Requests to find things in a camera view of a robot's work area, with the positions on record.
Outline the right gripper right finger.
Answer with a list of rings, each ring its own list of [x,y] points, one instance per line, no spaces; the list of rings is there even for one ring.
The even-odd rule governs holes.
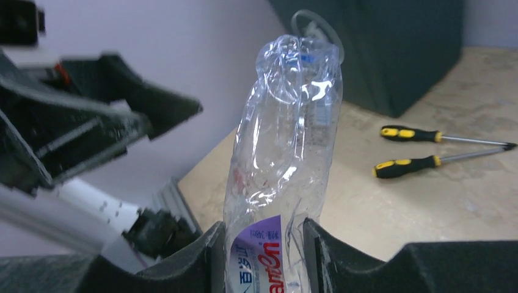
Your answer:
[[[312,292],[517,292],[517,241],[413,242],[387,262],[304,221]]]

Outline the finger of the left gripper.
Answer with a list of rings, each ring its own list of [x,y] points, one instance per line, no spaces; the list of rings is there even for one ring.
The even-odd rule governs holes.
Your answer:
[[[124,100],[132,111],[145,115],[152,140],[203,111],[199,100],[151,84],[118,54],[64,57],[60,65],[80,94],[104,103]]]

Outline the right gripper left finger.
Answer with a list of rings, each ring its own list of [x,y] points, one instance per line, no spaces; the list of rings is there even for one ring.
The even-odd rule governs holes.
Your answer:
[[[101,255],[1,258],[1,292],[223,292],[225,226],[136,274]]]

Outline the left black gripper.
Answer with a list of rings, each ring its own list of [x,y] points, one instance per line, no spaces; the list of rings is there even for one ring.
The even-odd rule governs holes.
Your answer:
[[[1,184],[52,189],[126,153],[146,136],[142,114],[81,96],[60,61],[20,68],[1,52]]]

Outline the purple label bottle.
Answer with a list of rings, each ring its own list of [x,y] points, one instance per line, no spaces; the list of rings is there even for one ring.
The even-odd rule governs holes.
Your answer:
[[[224,200],[225,290],[309,292],[306,219],[318,220],[342,100],[337,46],[283,35],[265,45],[236,130]]]

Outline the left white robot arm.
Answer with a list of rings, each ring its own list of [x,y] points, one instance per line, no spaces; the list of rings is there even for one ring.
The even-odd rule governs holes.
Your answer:
[[[177,181],[136,203],[82,175],[202,110],[118,54],[58,58],[2,46],[1,218],[132,273],[158,263],[202,234]]]

